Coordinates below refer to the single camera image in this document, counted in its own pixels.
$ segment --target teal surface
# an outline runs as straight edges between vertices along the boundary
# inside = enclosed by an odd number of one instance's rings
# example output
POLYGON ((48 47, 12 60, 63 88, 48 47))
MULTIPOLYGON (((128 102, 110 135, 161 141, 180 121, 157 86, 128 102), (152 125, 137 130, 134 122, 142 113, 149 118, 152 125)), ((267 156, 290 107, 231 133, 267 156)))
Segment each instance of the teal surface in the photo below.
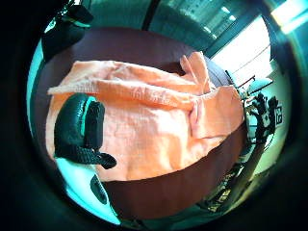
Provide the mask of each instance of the teal surface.
POLYGON ((128 27, 140 29, 150 0, 92 1, 89 10, 94 16, 91 27, 128 27))
POLYGON ((29 75, 28 75, 28 82, 27 82, 27 91, 26 91, 26 106, 27 106, 27 116, 28 116, 28 123, 30 127, 30 131, 32 136, 34 135, 33 131, 33 116, 31 110, 31 101, 32 95, 34 92, 35 82, 38 80, 38 73, 41 68, 41 64, 43 62, 43 53, 41 47, 41 40, 38 42, 38 46, 34 53, 33 59, 31 61, 29 75))

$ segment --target orange bathrobe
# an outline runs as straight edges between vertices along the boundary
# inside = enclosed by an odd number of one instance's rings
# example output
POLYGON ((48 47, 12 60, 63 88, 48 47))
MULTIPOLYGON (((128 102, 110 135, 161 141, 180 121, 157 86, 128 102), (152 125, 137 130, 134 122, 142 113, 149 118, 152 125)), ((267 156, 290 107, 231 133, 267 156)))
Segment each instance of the orange bathrobe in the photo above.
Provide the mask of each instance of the orange bathrobe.
POLYGON ((215 88, 201 52, 183 56, 185 75, 115 61, 76 62, 59 86, 46 121, 46 146, 54 154, 54 125, 74 92, 105 106, 101 152, 111 169, 96 166, 102 181, 140 180, 183 169, 206 156, 244 121, 233 86, 215 88))

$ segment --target fabric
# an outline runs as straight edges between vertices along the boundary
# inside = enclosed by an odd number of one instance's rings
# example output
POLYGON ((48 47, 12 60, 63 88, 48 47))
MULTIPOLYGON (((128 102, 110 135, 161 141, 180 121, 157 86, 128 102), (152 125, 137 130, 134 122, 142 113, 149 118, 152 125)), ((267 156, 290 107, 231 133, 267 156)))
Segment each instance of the fabric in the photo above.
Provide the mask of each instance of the fabric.
POLYGON ((100 152, 115 157, 111 169, 97 166, 102 181, 140 180, 183 169, 206 156, 244 121, 233 86, 215 88, 202 52, 183 56, 185 75, 116 61, 75 62, 52 95, 46 147, 54 153, 58 112, 74 92, 105 106, 100 152))

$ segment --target window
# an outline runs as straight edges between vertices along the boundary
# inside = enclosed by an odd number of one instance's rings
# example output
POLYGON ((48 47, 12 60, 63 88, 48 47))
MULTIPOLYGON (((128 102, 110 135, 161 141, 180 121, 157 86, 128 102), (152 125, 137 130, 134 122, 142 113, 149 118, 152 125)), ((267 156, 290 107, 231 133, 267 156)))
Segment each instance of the window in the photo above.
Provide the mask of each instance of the window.
POLYGON ((233 75, 236 85, 253 75, 268 76, 271 73, 270 38, 261 15, 217 52, 212 60, 233 75))
POLYGON ((162 0, 149 31, 205 51, 250 11, 248 1, 162 0))
POLYGON ((272 11, 271 15, 281 27, 281 31, 284 34, 289 34, 308 20, 308 1, 285 1, 272 11))

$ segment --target pink towel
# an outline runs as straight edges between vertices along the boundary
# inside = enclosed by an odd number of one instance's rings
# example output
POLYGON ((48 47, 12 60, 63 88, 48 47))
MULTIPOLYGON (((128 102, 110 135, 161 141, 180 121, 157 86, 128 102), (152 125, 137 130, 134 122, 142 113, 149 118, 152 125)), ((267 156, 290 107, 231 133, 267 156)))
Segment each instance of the pink towel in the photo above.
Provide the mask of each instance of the pink towel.
POLYGON ((183 56, 185 75, 115 61, 76 62, 59 86, 46 121, 46 146, 54 154, 54 125, 74 92, 93 95, 105 106, 100 148, 116 158, 111 169, 97 166, 102 181, 156 177, 192 165, 244 121, 233 86, 215 88, 201 52, 183 56))

